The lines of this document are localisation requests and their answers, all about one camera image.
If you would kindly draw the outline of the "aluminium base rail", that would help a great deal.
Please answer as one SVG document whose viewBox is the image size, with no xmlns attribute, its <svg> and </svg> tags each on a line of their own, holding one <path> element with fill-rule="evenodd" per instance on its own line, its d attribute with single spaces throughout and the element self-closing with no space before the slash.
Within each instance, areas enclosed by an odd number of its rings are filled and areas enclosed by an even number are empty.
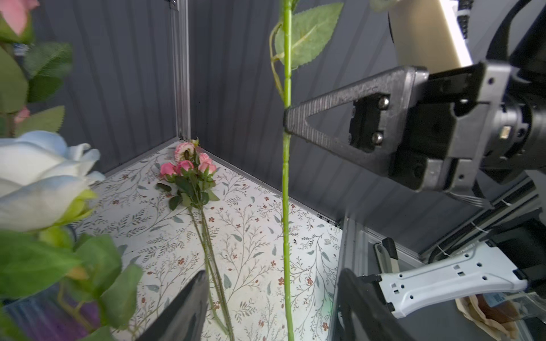
<svg viewBox="0 0 546 341">
<path fill-rule="evenodd" d="M 499 224 L 500 213 L 514 213 L 523 205 L 520 200 L 499 199 L 499 209 L 484 223 L 468 221 L 449 236 L 457 240 L 469 237 L 454 251 L 438 243 L 429 262 L 418 262 L 414 269 L 400 270 L 402 248 L 390 239 L 381 239 L 383 263 L 380 288 L 388 303 L 394 305 L 398 320 L 431 305 L 478 294 L 533 292 L 545 296 L 545 214 L 527 213 Z M 338 279 L 343 269 L 358 277 L 370 276 L 368 269 L 368 230 L 354 220 L 342 226 L 342 247 L 338 262 Z M 338 280 L 330 340 L 341 339 L 343 321 L 338 307 Z"/>
</svg>

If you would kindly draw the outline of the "purple blue glass vase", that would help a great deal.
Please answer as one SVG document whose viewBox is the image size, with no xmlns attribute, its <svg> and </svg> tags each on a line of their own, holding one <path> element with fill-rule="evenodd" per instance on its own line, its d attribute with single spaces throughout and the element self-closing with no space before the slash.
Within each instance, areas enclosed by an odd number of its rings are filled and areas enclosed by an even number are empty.
<svg viewBox="0 0 546 341">
<path fill-rule="evenodd" d="M 82 324 L 69 314 L 58 301 L 71 308 L 78 308 Z M 79 340 L 101 327 L 100 312 L 96 301 L 85 301 L 85 291 L 75 282 L 64 279 L 44 291 L 26 298 L 1 300 L 3 311 L 9 314 L 30 340 Z"/>
</svg>

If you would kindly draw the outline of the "small pink rose stem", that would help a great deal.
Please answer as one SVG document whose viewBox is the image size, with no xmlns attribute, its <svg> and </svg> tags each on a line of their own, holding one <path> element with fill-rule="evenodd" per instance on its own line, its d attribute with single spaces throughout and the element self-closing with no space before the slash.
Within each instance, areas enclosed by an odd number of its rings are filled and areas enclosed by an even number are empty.
<svg viewBox="0 0 546 341">
<path fill-rule="evenodd" d="M 217 171 L 217 166 L 213 163 L 212 158 L 207 153 L 198 153 L 196 156 L 196 166 L 198 174 L 198 211 L 200 216 L 200 222 L 202 226 L 202 240 L 204 246 L 204 252 L 206 254 L 206 266 L 209 274 L 213 280 L 213 285 L 217 293 L 219 310 L 223 314 L 224 322 L 220 322 L 220 318 L 216 316 L 219 326 L 225 331 L 229 340 L 235 340 L 235 334 L 233 330 L 233 324 L 230 318 L 230 312 L 228 309 L 228 303 L 220 271 L 216 262 L 215 254 L 213 251 L 212 238 L 209 233 L 207 219 L 204 212 L 205 206 L 212 199 L 211 190 L 215 186 L 213 175 Z"/>
</svg>

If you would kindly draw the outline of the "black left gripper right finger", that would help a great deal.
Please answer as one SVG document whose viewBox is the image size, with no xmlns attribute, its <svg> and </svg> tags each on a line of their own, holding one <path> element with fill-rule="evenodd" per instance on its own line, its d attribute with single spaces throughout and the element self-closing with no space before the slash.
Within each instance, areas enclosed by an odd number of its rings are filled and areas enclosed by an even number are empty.
<svg viewBox="0 0 546 341">
<path fill-rule="evenodd" d="M 343 269 L 338 279 L 342 340 L 412 340 L 392 314 L 394 305 L 383 295 L 379 275 L 358 277 Z"/>
</svg>

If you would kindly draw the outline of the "magenta rose stem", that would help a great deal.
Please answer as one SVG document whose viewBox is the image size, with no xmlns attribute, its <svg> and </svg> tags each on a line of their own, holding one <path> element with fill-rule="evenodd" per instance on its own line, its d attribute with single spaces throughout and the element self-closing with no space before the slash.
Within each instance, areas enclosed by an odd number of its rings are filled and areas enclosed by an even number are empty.
<svg viewBox="0 0 546 341">
<path fill-rule="evenodd" d="M 313 7 L 297 12 L 298 1 L 281 1 L 280 18 L 268 40 L 274 85 L 284 110 L 291 107 L 291 76 L 297 68 L 313 61 L 331 40 L 344 4 Z M 284 309 L 287 337 L 294 340 L 291 308 L 291 250 L 289 231 L 289 160 L 291 135 L 282 133 L 282 236 L 284 271 Z"/>
</svg>

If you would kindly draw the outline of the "pale pink rose stem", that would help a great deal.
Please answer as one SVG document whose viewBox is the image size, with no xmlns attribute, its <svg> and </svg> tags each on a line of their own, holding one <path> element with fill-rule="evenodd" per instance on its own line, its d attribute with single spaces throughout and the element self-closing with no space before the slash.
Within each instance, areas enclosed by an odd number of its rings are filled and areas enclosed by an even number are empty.
<svg viewBox="0 0 546 341">
<path fill-rule="evenodd" d="M 173 152 L 173 161 L 166 162 L 160 166 L 160 182 L 156 185 L 156 187 L 168 194 L 170 210 L 174 211 L 178 207 L 185 207 L 188 210 L 192 224 L 196 229 L 196 234 L 204 252 L 203 240 L 201 236 L 202 226 L 198 211 L 199 186 L 198 174 L 196 169 L 196 166 L 198 165 L 198 163 L 196 162 L 196 156 L 198 153 L 206 153 L 199 146 L 198 140 L 190 140 L 189 142 L 181 142 L 180 144 L 178 144 Z M 212 200 L 208 203 L 219 200 L 219 198 L 213 193 L 213 188 L 211 190 Z M 213 280 L 206 266 L 205 253 L 204 257 L 206 273 L 213 284 Z M 217 294 L 215 298 L 213 298 L 212 295 L 209 295 L 209 303 L 212 309 L 213 320 L 216 321 L 218 324 L 218 321 L 216 320 L 217 316 L 220 318 L 220 322 L 223 323 L 223 314 L 219 310 L 220 306 Z"/>
</svg>

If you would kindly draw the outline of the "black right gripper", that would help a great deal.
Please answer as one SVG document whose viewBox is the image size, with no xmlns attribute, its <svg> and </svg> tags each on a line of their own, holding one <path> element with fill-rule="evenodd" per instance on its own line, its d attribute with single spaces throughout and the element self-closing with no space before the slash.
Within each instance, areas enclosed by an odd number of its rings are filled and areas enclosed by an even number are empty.
<svg viewBox="0 0 546 341">
<path fill-rule="evenodd" d="M 348 103 L 347 142 L 308 123 Z M 545 171 L 545 79 L 494 62 L 430 78 L 400 66 L 286 109 L 284 130 L 412 190 L 478 196 L 479 173 Z"/>
</svg>

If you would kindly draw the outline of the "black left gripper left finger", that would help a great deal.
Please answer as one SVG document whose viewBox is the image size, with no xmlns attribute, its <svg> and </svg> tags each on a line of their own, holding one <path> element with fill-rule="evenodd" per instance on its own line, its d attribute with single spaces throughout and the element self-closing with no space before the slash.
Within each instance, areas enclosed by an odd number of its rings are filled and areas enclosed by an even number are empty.
<svg viewBox="0 0 546 341">
<path fill-rule="evenodd" d="M 201 340 L 208 310 L 208 295 L 209 279 L 202 270 L 137 340 Z"/>
</svg>

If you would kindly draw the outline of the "pink coral rose stem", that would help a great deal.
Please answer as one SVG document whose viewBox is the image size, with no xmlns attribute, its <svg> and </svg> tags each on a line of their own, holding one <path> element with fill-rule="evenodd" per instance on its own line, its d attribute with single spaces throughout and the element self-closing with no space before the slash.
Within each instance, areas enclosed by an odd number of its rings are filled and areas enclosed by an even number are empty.
<svg viewBox="0 0 546 341">
<path fill-rule="evenodd" d="M 27 132 L 58 132 L 65 108 L 32 112 L 28 106 L 45 102 L 61 89 L 73 66 L 70 44 L 37 43 L 32 11 L 39 1 L 1 2 L 1 137 Z"/>
</svg>

